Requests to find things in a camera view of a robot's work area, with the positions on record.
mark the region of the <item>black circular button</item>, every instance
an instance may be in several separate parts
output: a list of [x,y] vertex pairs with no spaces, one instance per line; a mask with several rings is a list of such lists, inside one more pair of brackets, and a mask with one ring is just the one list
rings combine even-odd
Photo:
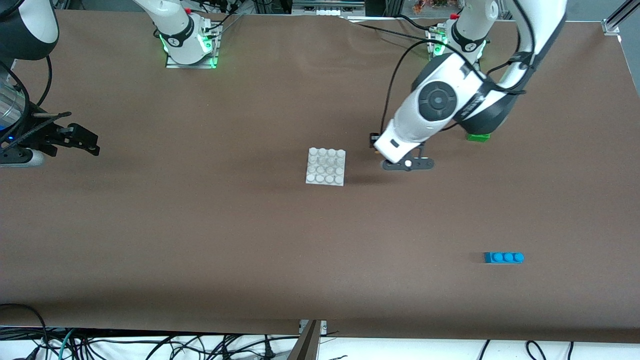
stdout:
[[456,110],[458,97],[453,88],[442,81],[424,85],[418,96],[420,115],[427,121],[439,121],[450,117]]

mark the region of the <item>blue lego brick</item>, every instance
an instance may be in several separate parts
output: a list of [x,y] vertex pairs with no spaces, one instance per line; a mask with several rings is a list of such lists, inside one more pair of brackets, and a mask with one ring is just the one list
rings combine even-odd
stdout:
[[524,255],[521,252],[485,252],[484,262],[487,264],[522,264]]

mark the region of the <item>black cable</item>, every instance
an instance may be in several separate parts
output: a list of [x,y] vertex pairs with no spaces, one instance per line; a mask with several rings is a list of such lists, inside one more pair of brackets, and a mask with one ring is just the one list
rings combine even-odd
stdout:
[[205,28],[205,29],[204,29],[204,32],[208,32],[208,31],[211,31],[211,30],[213,30],[213,29],[215,29],[215,28],[219,27],[219,26],[220,26],[220,25],[222,25],[225,21],[227,21],[227,19],[228,19],[231,15],[234,15],[234,14],[235,14],[235,12],[230,12],[230,13],[228,13],[228,14],[227,14],[227,16],[225,16],[225,18],[224,18],[224,19],[222,19],[222,21],[220,21],[219,23],[215,24],[214,26],[211,26],[210,28]]
[[102,355],[98,354],[98,352],[97,352],[97,351],[95,351],[95,350],[91,347],[91,344],[89,344],[88,342],[87,342],[86,346],[87,346],[87,349],[89,349],[89,351],[90,351],[90,352],[93,352],[93,354],[94,354],[94,355],[96,355],[97,357],[99,357],[99,358],[100,358],[100,360],[107,360],[107,359],[106,359],[106,358],[104,358]]
[[531,354],[531,350],[529,350],[529,345],[535,345],[538,348],[538,351],[540,352],[540,355],[542,355],[542,360],[547,360],[547,357],[545,356],[545,353],[542,351],[542,349],[540,348],[540,345],[538,345],[537,342],[533,341],[533,340],[529,340],[525,343],[525,348],[527,349],[527,354],[529,355],[529,357],[532,360],[538,360],[536,359],[532,354]]
[[[277,341],[277,340],[289,340],[289,339],[298,339],[299,336],[281,336],[279,338],[270,338],[268,341]],[[234,350],[231,354],[229,354],[229,356],[233,356],[235,354],[239,354],[240,352],[245,351],[248,348],[254,347],[255,345],[260,345],[262,343],[265,343],[266,340],[260,340],[260,341],[256,341],[255,343],[251,343],[249,345],[245,345],[237,350]]]
[[[527,24],[527,29],[529,30],[529,36],[531,37],[531,60],[527,65],[531,66],[531,65],[533,65],[534,53],[536,52],[536,38],[535,38],[534,33],[533,33],[533,26],[531,25],[531,20],[529,20],[527,14],[524,12],[524,9],[522,8],[522,5],[520,4],[520,2],[518,0],[513,0],[513,4],[516,6],[516,8],[518,8],[518,11],[520,12],[520,15],[524,19],[525,24]],[[520,33],[519,32],[518,32],[518,47],[520,47]],[[510,88],[508,88],[508,90],[512,90],[512,89],[515,89],[515,88],[519,87],[522,84],[523,80],[524,80],[524,76],[522,78],[520,78],[520,80],[518,80],[518,82],[515,85],[511,86]]]
[[451,126],[447,126],[447,127],[445,127],[444,129],[441,129],[441,130],[439,131],[439,133],[441,133],[442,131],[447,131],[447,130],[449,130],[449,129],[453,129],[454,127],[456,127],[456,126],[458,126],[458,125],[460,125],[460,123],[459,123],[459,122],[457,122],[457,123],[455,123],[455,124],[453,124],[453,125],[451,125]]
[[84,357],[82,356],[82,352],[78,352],[78,348],[76,347],[76,340],[73,338],[70,338],[67,341],[67,345],[69,347],[69,350],[71,350],[71,358],[75,358],[76,360],[84,360]]
[[572,353],[573,353],[573,341],[569,342],[569,352],[566,355],[566,360],[571,360]]
[[16,76],[16,74],[13,73],[11,68],[9,68],[9,66],[7,66],[4,62],[0,61],[0,66],[2,66],[2,68],[5,71],[7,71],[9,75],[11,75],[15,83],[18,84],[18,87],[20,88],[20,92],[22,92],[22,94],[24,95],[24,109],[22,111],[22,115],[18,120],[16,120],[16,122],[13,123],[11,128],[9,128],[9,130],[0,138],[0,145],[2,145],[2,143],[5,142],[7,138],[9,138],[9,136],[13,133],[13,131],[22,125],[22,123],[24,122],[24,119],[26,119],[27,115],[29,115],[30,100],[29,100],[29,92],[27,91],[27,88],[24,86],[22,81],[20,81],[20,78],[18,78],[18,76]]
[[484,352],[486,351],[487,346],[489,346],[489,341],[491,341],[491,339],[487,339],[487,341],[485,341],[484,346],[482,346],[482,350],[480,350],[480,356],[478,357],[478,360],[482,360],[482,358],[484,357]]
[[82,351],[84,351],[83,357],[86,356],[87,360],[95,360],[93,355],[89,352],[89,348],[88,348],[88,346],[86,344],[86,342],[88,341],[87,337],[86,336],[80,336],[78,338],[80,340],[80,345],[79,345],[80,347],[79,348],[80,348],[81,354],[82,354]]
[[47,78],[47,87],[44,88],[44,92],[42,96],[40,96],[40,100],[36,103],[36,105],[40,106],[44,102],[44,99],[47,98],[49,94],[49,89],[51,89],[51,80],[53,79],[53,68],[51,67],[51,58],[47,55],[47,67],[49,68],[49,77]]
[[[206,0],[192,0],[192,1],[194,1],[195,3],[198,3],[198,5],[200,5],[200,8],[202,10],[204,10],[205,13],[209,13],[209,11],[205,7],[205,3],[204,3]],[[219,6],[217,6],[215,4],[212,4],[210,1],[209,1],[209,4],[206,4],[206,5],[210,6],[211,8],[216,8],[217,7],[218,9],[222,10]]]
[[273,0],[269,0],[268,3],[261,3],[258,0],[252,0],[254,3],[258,4],[258,5],[262,5],[262,6],[267,6],[267,5],[271,5],[273,3]]
[[425,38],[421,38],[421,37],[416,37],[413,35],[409,35],[409,34],[405,34],[405,33],[399,33],[397,31],[393,31],[393,30],[388,30],[388,29],[383,29],[383,28],[378,28],[377,26],[371,26],[371,25],[365,25],[365,24],[361,24],[359,22],[356,22],[357,25],[360,25],[364,28],[368,28],[368,29],[373,29],[373,30],[380,30],[380,31],[384,31],[386,33],[390,33],[390,34],[394,34],[394,35],[399,35],[401,37],[406,37],[406,38],[413,38],[416,40],[426,40]]
[[35,314],[35,316],[38,318],[38,321],[40,322],[40,325],[42,325],[42,337],[44,339],[44,343],[45,343],[45,355],[44,358],[47,359],[49,356],[49,337],[47,336],[47,325],[44,322],[44,319],[42,318],[42,315],[40,315],[40,313],[34,309],[33,307],[29,306],[29,305],[25,305],[25,304],[15,304],[15,303],[5,303],[5,304],[0,304],[0,308],[2,307],[21,307],[23,309],[27,309],[29,311],[31,311],[32,313]]
[[90,339],[89,344],[95,343],[112,343],[112,344],[158,344],[162,341],[158,340],[110,340],[110,339]]
[[273,353],[273,349],[271,348],[271,342],[269,341],[269,336],[264,335],[264,356],[262,360],[271,360],[276,355]]
[[27,355],[27,357],[25,357],[25,360],[36,360],[39,351],[40,347],[36,347],[35,349],[33,349],[33,351],[31,351],[29,355]]
[[20,137],[15,139],[14,141],[10,142],[9,145],[7,145],[6,147],[3,147],[2,149],[0,149],[0,155],[6,153],[9,149],[15,147],[16,145],[18,145],[19,143],[24,141],[24,139],[28,138],[33,133],[41,130],[43,127],[53,123],[54,121],[56,121],[56,120],[58,120],[60,118],[67,117],[67,116],[71,116],[71,112],[65,111],[63,113],[59,113],[56,116],[47,119],[46,121],[43,121],[40,125],[38,125],[38,126],[34,127],[33,129],[27,131],[26,133],[22,134]]
[[[398,33],[398,32],[391,31],[391,30],[387,30],[387,29],[377,28],[377,27],[375,27],[375,26],[364,25],[364,24],[361,24],[361,23],[357,23],[357,24],[358,24],[358,25],[360,25],[360,26],[364,26],[365,28],[369,28],[369,29],[381,30],[381,31],[385,31],[385,32],[387,32],[387,33],[392,33],[392,34],[396,34],[396,35],[402,35],[402,36],[404,36],[404,37],[415,38],[415,39],[417,39],[417,40],[420,40],[420,42],[421,42],[422,44],[427,44],[427,43],[429,43],[429,44],[436,44],[436,45],[444,46],[444,47],[446,47],[447,49],[451,50],[451,52],[452,52],[452,53],[454,53],[454,54],[458,55],[458,56],[459,56],[459,57],[460,57],[460,58],[465,62],[465,65],[466,65],[466,66],[471,70],[471,72],[473,72],[473,73],[478,77],[478,79],[480,79],[480,80],[485,80],[485,78],[486,78],[486,80],[487,80],[487,81],[491,81],[491,79],[490,79],[490,78],[487,78],[486,76],[484,76],[483,74],[481,74],[481,73],[480,73],[480,72],[479,72],[479,71],[478,71],[478,70],[473,66],[473,64],[472,64],[472,63],[470,63],[470,62],[467,60],[467,58],[466,58],[466,57],[465,57],[465,56],[464,56],[460,51],[458,51],[457,49],[455,49],[453,46],[451,46],[451,45],[449,45],[449,44],[445,44],[445,43],[443,43],[443,42],[441,42],[441,41],[437,41],[437,40],[433,40],[433,39],[420,38],[420,37],[415,37],[415,36],[413,36],[413,35],[409,35],[409,34]],[[505,94],[509,94],[509,95],[522,95],[522,94],[525,94],[525,93],[526,93],[526,91],[523,91],[523,90],[513,90],[512,88],[502,88],[502,87],[498,86],[498,84],[496,84],[495,82],[493,82],[493,85],[494,85],[494,87],[493,87],[493,89],[492,89],[492,90],[499,91],[499,92],[504,92]]]
[[145,358],[145,360],[149,360],[151,358],[151,356],[158,351],[159,348],[161,348],[164,344],[168,343],[169,341],[171,341],[171,339],[173,339],[175,337],[175,335],[169,335],[167,336],[164,340],[160,341],[158,344],[155,345],[155,347],[149,352],[149,355],[147,355],[147,357]]
[[9,6],[6,9],[4,9],[0,13],[0,20],[3,20],[5,17],[8,17],[9,15],[13,14],[13,12],[15,10],[18,10],[18,8],[20,7],[20,5],[22,5],[23,2],[24,2],[24,0],[16,0],[16,2],[13,3],[13,5]]
[[418,45],[424,44],[423,40],[411,45],[410,47],[407,48],[407,50],[404,51],[404,53],[402,54],[402,56],[400,56],[400,60],[398,60],[398,63],[396,64],[396,68],[394,69],[394,73],[391,75],[391,81],[389,81],[389,88],[387,89],[387,98],[385,99],[385,109],[382,111],[382,119],[380,120],[380,133],[382,134],[385,130],[385,117],[387,117],[387,110],[389,109],[389,99],[391,98],[391,89],[394,86],[394,80],[396,78],[396,74],[398,72],[398,69],[400,69],[400,64],[402,64],[402,61],[404,60],[404,57],[414,48],[417,47]]
[[194,341],[196,341],[196,340],[197,340],[197,339],[199,339],[199,338],[200,338],[200,336],[196,336],[196,337],[194,337],[193,339],[191,339],[191,340],[187,341],[186,343],[181,344],[179,347],[177,347],[177,348],[173,349],[173,350],[171,351],[171,356],[169,357],[169,360],[173,360],[176,356],[178,356],[178,353],[179,353],[180,351],[183,351],[185,348],[189,348],[189,344],[190,344],[190,343],[192,343],[192,342],[194,342]]
[[500,65],[498,65],[498,66],[496,66],[496,67],[492,68],[491,70],[487,71],[487,72],[486,72],[486,75],[487,75],[487,76],[489,76],[489,74],[491,74],[492,72],[494,72],[494,71],[496,71],[496,70],[500,70],[500,69],[502,69],[503,67],[508,66],[508,65],[509,65],[509,62],[508,62],[508,61],[507,61],[506,63],[502,63],[502,64],[500,64]]
[[[358,24],[358,25],[365,26],[366,28],[375,28],[375,27],[373,27],[373,26],[366,26],[366,25],[362,25],[362,24]],[[389,88],[388,88],[388,90],[387,90],[387,98],[385,99],[385,108],[384,108],[384,110],[382,111],[382,119],[380,120],[380,133],[381,133],[381,134],[382,134],[382,132],[384,132],[384,129],[385,129],[385,118],[387,117],[387,110],[388,110],[388,106],[389,106],[389,99],[391,98],[391,89],[392,89],[392,87],[393,87],[393,84],[394,84],[394,80],[395,80],[395,78],[396,78],[397,71],[398,71],[398,69],[400,68],[400,64],[402,64],[402,61],[404,60],[404,58],[406,57],[406,55],[407,55],[407,54],[408,54],[408,53],[409,53],[409,52],[410,52],[414,47],[417,47],[418,45],[421,45],[421,44],[438,44],[438,45],[441,45],[441,46],[445,46],[445,47],[447,47],[447,48],[448,48],[448,49],[450,49],[452,52],[454,52],[454,53],[456,53],[458,56],[460,56],[460,58],[461,58],[462,60],[464,60],[464,62],[465,62],[465,64],[467,65],[467,67],[468,67],[468,68],[469,68],[469,69],[470,69],[470,70],[471,70],[471,71],[472,71],[472,72],[473,72],[473,73],[474,73],[474,74],[475,74],[475,75],[476,75],[480,80],[483,80],[483,81],[492,81],[492,80],[491,80],[491,78],[483,77],[483,76],[480,74],[480,72],[479,72],[479,71],[478,71],[478,70],[477,70],[477,69],[476,69],[476,68],[475,68],[475,67],[474,67],[474,66],[473,66],[473,65],[472,65],[472,64],[471,64],[471,63],[470,63],[470,62],[469,62],[465,57],[464,57],[464,55],[462,55],[458,50],[456,50],[456,49],[452,48],[451,46],[449,46],[449,45],[447,45],[447,44],[445,44],[445,43],[443,43],[443,42],[437,41],[437,40],[433,40],[433,39],[423,39],[423,38],[420,38],[420,41],[418,41],[418,42],[416,42],[415,44],[411,45],[410,47],[408,47],[408,48],[404,51],[404,53],[403,53],[403,54],[402,54],[402,56],[400,57],[400,60],[398,60],[398,63],[396,64],[396,68],[394,69],[393,74],[391,75],[391,81],[389,81]],[[511,94],[511,95],[520,95],[520,94],[524,94],[524,93],[525,93],[524,91],[512,91],[512,90],[509,90],[509,89],[505,89],[505,88],[499,87],[499,86],[498,86],[497,84],[495,84],[495,83],[493,83],[493,84],[494,84],[494,86],[495,86],[495,87],[494,87],[494,90],[496,90],[496,91],[500,91],[500,92],[504,92],[504,93],[506,93],[506,94]]]
[[224,356],[223,360],[226,360],[228,356],[230,356],[228,355],[227,347],[231,345],[231,343],[237,340],[238,338],[240,338],[240,335],[231,335],[229,337],[225,335],[222,341],[218,344],[218,346],[216,346],[216,348],[213,349],[208,359],[214,359],[218,355],[223,355]]
[[204,342],[202,342],[202,337],[201,336],[198,337],[198,341],[200,342],[200,346],[202,347],[202,351],[205,352],[205,356],[206,356],[207,348],[204,346]]
[[411,20],[411,18],[409,18],[408,16],[403,15],[403,14],[401,14],[401,13],[399,13],[399,14],[397,14],[397,15],[394,15],[394,17],[395,17],[395,18],[397,18],[397,19],[404,19],[404,20],[407,20],[407,21],[409,22],[409,24],[413,25],[415,28],[418,28],[418,29],[420,29],[420,30],[424,30],[424,31],[429,31],[429,28],[430,28],[431,26],[436,26],[436,25],[438,25],[438,24],[434,24],[434,25],[431,25],[431,26],[422,26],[422,25],[420,25],[420,24],[416,23],[415,21]]

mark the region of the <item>white floor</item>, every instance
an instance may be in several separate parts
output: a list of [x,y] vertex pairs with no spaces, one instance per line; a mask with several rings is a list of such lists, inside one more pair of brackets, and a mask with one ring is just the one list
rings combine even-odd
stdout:
[[[189,341],[193,337],[185,336],[181,340]],[[206,349],[212,349],[221,340],[221,336],[204,337]],[[135,338],[136,340],[161,340],[162,337]],[[229,350],[239,348],[254,341],[263,340],[263,336],[247,335],[240,338]],[[282,354],[293,348],[295,340],[272,341],[271,347],[275,354]],[[564,360],[567,358],[569,343],[558,341],[539,341],[538,344],[545,353],[547,360]],[[201,345],[191,343],[197,348]],[[319,347],[318,360],[333,360],[347,356],[344,360],[389,360],[389,359],[447,359],[447,360],[477,360],[484,340],[399,340],[399,339],[365,339],[365,338],[323,338]],[[98,343],[93,348],[107,360],[144,360],[153,349],[153,344],[111,344]],[[14,360],[24,358],[35,348],[32,341],[0,341],[0,360]],[[542,357],[534,347],[532,353],[537,360]],[[252,348],[262,354],[264,346]],[[150,360],[168,359],[171,346],[160,348]],[[250,353],[238,354],[234,359],[259,360]],[[44,359],[44,351],[38,354],[38,360]],[[176,360],[196,360],[196,352],[185,351]],[[528,360],[524,341],[492,340],[483,360]],[[573,360],[637,360],[640,359],[640,344],[607,344],[607,343],[576,343],[571,359]]]

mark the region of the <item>metal mounting plate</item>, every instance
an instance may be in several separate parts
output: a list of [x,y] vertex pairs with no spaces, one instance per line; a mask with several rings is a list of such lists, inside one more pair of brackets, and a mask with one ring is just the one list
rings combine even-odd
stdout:
[[[309,323],[309,320],[300,320],[300,324],[298,326],[298,334],[302,334],[302,332],[305,330],[305,327],[307,326],[308,323]],[[320,335],[326,335],[326,320],[321,320],[320,326],[321,326]]]
[[[219,23],[220,21],[211,22],[211,24]],[[215,36],[211,40],[204,40],[204,44],[210,45],[213,50],[209,54],[207,54],[207,56],[203,57],[202,60],[191,65],[179,64],[167,54],[165,67],[167,69],[215,69],[218,66],[218,55],[220,54],[220,42],[223,31],[222,29],[223,26],[220,25],[207,34]]]

